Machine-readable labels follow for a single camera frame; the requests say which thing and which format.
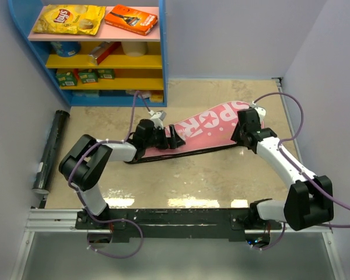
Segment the pink racket cover bag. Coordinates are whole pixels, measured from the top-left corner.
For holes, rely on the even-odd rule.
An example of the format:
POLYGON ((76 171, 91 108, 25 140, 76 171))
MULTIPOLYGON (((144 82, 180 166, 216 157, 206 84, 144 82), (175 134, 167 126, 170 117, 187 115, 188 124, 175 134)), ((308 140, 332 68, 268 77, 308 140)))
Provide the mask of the pink racket cover bag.
MULTIPOLYGON (((176 133, 186 142, 177 149, 153 148, 154 123, 150 119, 141 119, 127 140, 136 149, 136 154, 128 163, 154 162, 235 147, 237 144, 231 136, 238 123, 237 112, 249 108, 249 103, 229 101, 174 124, 176 133)), ((164 129, 170 146, 169 125, 164 129)))

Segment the blue snack canister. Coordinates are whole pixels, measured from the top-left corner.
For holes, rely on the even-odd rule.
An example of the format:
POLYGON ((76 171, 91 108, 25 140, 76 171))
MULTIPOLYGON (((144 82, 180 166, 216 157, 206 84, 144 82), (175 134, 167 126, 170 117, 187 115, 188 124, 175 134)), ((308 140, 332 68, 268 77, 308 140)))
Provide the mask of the blue snack canister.
POLYGON ((51 41, 51 46, 59 57, 72 57, 81 50, 77 41, 51 41))

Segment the orange razor box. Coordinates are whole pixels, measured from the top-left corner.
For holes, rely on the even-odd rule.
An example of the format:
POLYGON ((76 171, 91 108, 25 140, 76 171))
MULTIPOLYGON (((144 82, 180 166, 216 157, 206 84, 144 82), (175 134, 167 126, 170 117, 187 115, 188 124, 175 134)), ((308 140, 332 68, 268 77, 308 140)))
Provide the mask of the orange razor box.
POLYGON ((158 22, 158 16, 124 5, 116 5, 104 17, 105 23, 141 36, 147 36, 158 22))

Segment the blue shelf unit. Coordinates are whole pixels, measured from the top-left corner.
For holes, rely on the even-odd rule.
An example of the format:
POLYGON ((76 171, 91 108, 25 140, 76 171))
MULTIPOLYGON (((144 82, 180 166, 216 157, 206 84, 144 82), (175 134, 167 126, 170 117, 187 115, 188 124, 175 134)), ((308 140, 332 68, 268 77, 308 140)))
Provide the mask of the blue shelf unit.
POLYGON ((8 5, 33 56, 69 106, 166 106, 165 1, 8 5))

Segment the red foil snack box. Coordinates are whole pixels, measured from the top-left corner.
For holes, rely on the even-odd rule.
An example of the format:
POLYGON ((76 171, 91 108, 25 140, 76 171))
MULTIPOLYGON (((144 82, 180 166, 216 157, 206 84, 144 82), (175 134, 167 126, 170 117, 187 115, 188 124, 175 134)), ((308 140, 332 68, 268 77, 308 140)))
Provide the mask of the red foil snack box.
POLYGON ((121 43, 119 41, 102 42, 88 54, 88 61, 92 65, 99 65, 105 60, 121 43))

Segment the green carton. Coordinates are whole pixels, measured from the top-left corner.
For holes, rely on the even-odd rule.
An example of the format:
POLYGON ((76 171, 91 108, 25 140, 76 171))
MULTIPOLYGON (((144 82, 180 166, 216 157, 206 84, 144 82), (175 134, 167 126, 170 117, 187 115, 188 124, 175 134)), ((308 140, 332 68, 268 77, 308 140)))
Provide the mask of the green carton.
POLYGON ((97 73, 99 76, 99 79, 115 79, 115 71, 114 69, 97 69, 97 73))
POLYGON ((99 76, 95 69, 78 69, 78 76, 83 84, 97 83, 99 76))
POLYGON ((78 80, 72 71, 65 72, 62 69, 61 71, 57 71, 55 77, 61 87, 76 86, 78 84, 78 80))

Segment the black shuttlecock tube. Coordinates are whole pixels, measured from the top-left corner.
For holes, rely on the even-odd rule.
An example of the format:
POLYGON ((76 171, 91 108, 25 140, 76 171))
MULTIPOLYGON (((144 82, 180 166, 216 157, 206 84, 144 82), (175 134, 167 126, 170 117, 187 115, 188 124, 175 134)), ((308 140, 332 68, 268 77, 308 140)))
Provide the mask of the black shuttlecock tube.
POLYGON ((64 110, 57 110, 54 114, 32 188, 36 194, 47 195, 50 193, 50 185, 69 117, 69 113, 64 110))

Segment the crumpled white wrapper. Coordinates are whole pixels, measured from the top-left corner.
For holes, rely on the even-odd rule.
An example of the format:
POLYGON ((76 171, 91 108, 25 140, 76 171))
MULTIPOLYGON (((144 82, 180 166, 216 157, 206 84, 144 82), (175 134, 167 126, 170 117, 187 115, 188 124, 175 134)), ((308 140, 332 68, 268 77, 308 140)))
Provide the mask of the crumpled white wrapper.
POLYGON ((131 96, 137 94, 139 98, 143 99, 149 99, 152 95, 152 92, 150 90, 126 90, 125 93, 131 96))

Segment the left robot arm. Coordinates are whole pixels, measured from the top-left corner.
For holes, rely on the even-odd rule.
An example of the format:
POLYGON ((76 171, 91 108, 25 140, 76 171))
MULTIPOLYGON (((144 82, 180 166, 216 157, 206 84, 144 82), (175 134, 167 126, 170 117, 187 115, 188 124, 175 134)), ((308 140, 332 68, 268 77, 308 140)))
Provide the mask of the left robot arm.
POLYGON ((82 135, 61 160, 58 170, 76 191, 89 214, 89 223, 102 229, 109 223, 110 210, 100 192, 99 180, 108 161, 135 163, 149 148, 167 150, 185 144, 174 125, 165 129, 153 120, 142 119, 123 141, 99 141, 88 134, 82 135))

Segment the green carton middle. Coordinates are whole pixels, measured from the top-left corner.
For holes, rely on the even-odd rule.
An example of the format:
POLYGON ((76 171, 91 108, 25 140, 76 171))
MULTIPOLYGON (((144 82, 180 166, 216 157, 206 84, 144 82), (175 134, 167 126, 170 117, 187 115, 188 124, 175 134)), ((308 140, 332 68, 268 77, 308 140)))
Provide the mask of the green carton middle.
POLYGON ((78 69, 78 76, 83 84, 97 83, 99 76, 95 69, 78 69))

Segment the green carton left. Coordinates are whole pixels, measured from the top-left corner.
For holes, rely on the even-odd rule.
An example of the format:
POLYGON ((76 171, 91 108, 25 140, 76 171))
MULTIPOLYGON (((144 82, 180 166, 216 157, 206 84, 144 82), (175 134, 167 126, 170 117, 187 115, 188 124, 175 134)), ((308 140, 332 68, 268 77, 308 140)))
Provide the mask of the green carton left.
POLYGON ((57 71, 55 77, 61 87, 76 86, 78 84, 78 80, 72 71, 65 72, 62 69, 61 71, 57 71))

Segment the yellow Lays chips bag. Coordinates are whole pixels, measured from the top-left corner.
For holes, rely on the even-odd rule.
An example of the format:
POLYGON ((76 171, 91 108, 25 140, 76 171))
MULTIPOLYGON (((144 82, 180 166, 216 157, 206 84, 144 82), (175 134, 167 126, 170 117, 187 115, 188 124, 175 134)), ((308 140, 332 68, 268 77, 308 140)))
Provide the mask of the yellow Lays chips bag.
POLYGON ((95 36, 106 12, 105 6, 47 5, 32 31, 44 34, 95 36))

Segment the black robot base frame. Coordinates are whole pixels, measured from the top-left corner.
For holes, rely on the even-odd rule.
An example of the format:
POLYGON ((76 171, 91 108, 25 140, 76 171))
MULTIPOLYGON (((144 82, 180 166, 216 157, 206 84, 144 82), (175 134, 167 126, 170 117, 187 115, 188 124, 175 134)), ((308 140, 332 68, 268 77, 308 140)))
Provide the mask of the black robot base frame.
MULTIPOLYGON (((227 239, 245 242, 264 235, 267 225, 279 230, 281 224, 255 218, 248 208, 110 209, 110 219, 125 218, 137 223, 145 238, 227 239)), ((85 210, 77 213, 75 227, 89 232, 109 233, 108 225, 98 223, 85 210)), ((138 238, 129 223, 115 223, 114 233, 138 238)))

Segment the yellow sponge bottom shelf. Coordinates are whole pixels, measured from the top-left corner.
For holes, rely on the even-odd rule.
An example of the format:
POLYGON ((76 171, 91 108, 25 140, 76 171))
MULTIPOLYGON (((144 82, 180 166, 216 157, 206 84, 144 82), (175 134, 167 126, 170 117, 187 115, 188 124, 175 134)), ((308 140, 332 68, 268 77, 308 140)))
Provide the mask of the yellow sponge bottom shelf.
POLYGON ((151 91, 149 101, 152 103, 163 103, 164 102, 164 94, 162 90, 153 90, 151 91))

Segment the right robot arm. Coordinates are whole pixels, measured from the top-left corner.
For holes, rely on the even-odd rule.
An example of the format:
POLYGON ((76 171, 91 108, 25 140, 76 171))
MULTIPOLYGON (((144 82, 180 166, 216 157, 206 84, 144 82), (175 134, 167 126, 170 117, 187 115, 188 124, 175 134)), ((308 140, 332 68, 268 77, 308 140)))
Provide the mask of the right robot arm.
POLYGON ((285 201, 262 199, 250 204, 248 222, 262 229, 269 220, 285 222, 299 231, 334 218, 333 185, 327 176, 317 176, 282 146, 277 134, 262 126, 265 110, 247 108, 237 112, 231 140, 264 159, 288 188, 285 201))

